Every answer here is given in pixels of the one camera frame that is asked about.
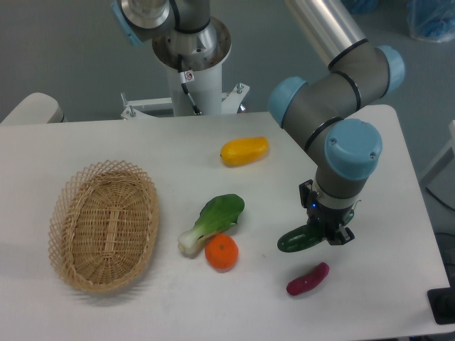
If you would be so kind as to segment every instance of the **green leafy vegetable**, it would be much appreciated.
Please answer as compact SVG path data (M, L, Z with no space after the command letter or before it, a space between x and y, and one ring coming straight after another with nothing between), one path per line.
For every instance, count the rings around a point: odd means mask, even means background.
M186 255L200 251L205 241L237 224L245 202L236 194L214 197L200 211L194 227L178 237L178 248Z

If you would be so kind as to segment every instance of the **toy orange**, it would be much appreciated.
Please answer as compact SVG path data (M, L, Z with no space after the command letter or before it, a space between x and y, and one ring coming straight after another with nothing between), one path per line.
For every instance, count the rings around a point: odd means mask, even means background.
M238 256L239 248L227 234L217 234L205 247L205 257L217 270L229 270Z

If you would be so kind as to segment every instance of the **light blue joint cap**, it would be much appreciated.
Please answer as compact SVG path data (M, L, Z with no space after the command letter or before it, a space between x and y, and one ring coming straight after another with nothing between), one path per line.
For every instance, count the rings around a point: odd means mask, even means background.
M283 127L283 118L289 104L304 84L306 81L300 77L290 77L279 83L272 91L267 107L280 127Z
M394 50L390 46L381 45L378 48L384 52L385 57L389 63L389 87L387 93L395 90L403 83L406 75L405 62L398 51Z
M330 167L349 180L364 180L375 170L382 151L379 131L359 119L344 119L333 125L324 152Z
M144 44L139 38L137 38L136 34L133 32L131 27L129 27L129 24L123 17L122 11L119 8L119 4L116 1L114 1L111 4L111 9L114 12L117 22L120 24L120 27L122 28L123 33L129 40L129 43L133 46L139 46L139 45Z

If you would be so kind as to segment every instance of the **oval woven basket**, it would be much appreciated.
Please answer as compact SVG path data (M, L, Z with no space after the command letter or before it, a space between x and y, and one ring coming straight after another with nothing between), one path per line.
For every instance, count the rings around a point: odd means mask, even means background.
M106 161L66 183L50 220L50 263L87 292L128 284L150 259L158 231L154 183L137 166Z

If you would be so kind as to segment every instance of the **white table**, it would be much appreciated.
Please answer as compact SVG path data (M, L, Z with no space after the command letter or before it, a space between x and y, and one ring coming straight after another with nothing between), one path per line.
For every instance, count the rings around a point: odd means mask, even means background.
M451 332L434 322L430 288L449 285L395 111L355 115L380 131L384 150L349 224L355 240L281 253L283 233L306 221L298 185L316 166L268 113L0 128L0 334L2 340L364 340ZM266 136L263 160L220 162L230 139ZM65 182L98 161L126 160L156 184L160 230L150 267L117 295L74 291L48 260L49 219ZM219 274L203 253L183 257L177 236L216 195L246 207L230 233L240 249ZM315 290L287 283L325 261Z

